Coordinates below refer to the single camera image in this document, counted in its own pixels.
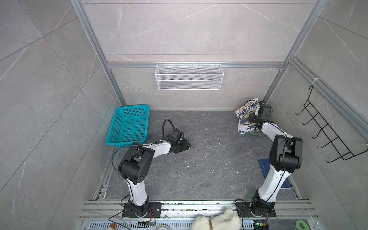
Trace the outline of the white tank top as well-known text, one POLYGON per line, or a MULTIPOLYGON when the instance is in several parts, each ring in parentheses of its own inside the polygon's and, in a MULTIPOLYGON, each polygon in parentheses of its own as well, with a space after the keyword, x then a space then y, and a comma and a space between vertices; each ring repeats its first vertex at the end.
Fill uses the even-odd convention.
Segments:
POLYGON ((252 100, 247 101, 242 107, 240 107, 236 112, 236 116, 238 117, 238 133, 239 134, 247 134, 252 131, 252 128, 249 128, 248 123, 248 115, 246 112, 254 110, 255 106, 259 104, 259 99, 254 98, 252 100))

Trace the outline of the green tank top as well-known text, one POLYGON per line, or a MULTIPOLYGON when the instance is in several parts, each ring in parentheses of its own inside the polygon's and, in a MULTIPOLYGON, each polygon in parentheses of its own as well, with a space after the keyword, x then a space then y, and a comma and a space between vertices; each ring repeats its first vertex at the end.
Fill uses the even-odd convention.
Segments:
POLYGON ((259 131, 259 130, 252 130, 250 132, 247 133, 248 136, 263 136, 263 132, 259 131))

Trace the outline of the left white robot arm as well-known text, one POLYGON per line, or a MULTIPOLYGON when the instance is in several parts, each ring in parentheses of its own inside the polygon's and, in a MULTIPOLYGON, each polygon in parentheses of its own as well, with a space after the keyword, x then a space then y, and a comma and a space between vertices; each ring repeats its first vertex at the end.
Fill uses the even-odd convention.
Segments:
POLYGON ((134 142, 118 165, 118 172, 125 179, 129 189, 129 208, 138 217, 143 217, 149 210, 149 197, 145 189, 145 178, 152 160, 169 153, 180 153, 191 148, 182 131, 175 128, 161 140, 141 144, 134 142))

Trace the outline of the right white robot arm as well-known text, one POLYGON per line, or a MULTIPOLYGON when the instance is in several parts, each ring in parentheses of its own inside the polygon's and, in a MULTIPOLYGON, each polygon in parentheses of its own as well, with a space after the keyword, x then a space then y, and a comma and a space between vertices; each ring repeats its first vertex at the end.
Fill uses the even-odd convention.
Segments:
POLYGON ((289 135, 275 122, 270 121, 272 113, 271 105, 256 99, 247 101, 236 111, 240 125, 250 124, 254 130, 261 131, 272 141, 268 174, 252 197, 252 202, 248 203, 247 213, 258 218, 273 211, 283 183, 301 167, 302 161, 302 139, 289 135))

